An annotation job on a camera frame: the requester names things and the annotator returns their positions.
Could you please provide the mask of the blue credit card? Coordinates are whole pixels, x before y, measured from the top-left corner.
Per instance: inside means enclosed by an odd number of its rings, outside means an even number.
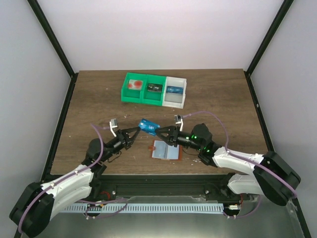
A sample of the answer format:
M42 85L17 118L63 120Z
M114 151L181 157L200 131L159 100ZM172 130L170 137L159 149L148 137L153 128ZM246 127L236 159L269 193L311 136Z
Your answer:
M156 129L160 128L160 125L147 119L141 119L139 128L149 135L156 136Z
M183 92L184 92L184 88L183 87L167 86L167 88L166 88L166 93L183 95Z

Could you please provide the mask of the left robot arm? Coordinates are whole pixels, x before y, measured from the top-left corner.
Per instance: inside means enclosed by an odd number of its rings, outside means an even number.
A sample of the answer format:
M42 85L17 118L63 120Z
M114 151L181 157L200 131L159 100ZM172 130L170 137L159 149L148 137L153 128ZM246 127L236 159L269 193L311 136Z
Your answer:
M128 150L140 130L138 126L119 129L107 143L98 136L89 143L85 159L74 170L49 182L29 184L9 215L18 226L18 232L30 238L36 237L60 211L75 202L112 203L111 198L96 200L101 194L99 178L106 170L104 162L121 154L122 149Z

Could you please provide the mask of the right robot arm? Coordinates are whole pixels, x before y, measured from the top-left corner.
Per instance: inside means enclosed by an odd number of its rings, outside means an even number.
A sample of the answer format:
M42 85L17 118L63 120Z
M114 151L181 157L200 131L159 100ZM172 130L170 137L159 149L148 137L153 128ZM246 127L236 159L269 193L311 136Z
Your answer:
M230 200L240 193L264 195L279 206L285 206L295 196L300 176L276 152L248 154L232 151L213 141L204 124L197 124L191 132L179 126L157 128L156 135L170 146L197 150L203 164L237 171L220 187L220 194Z

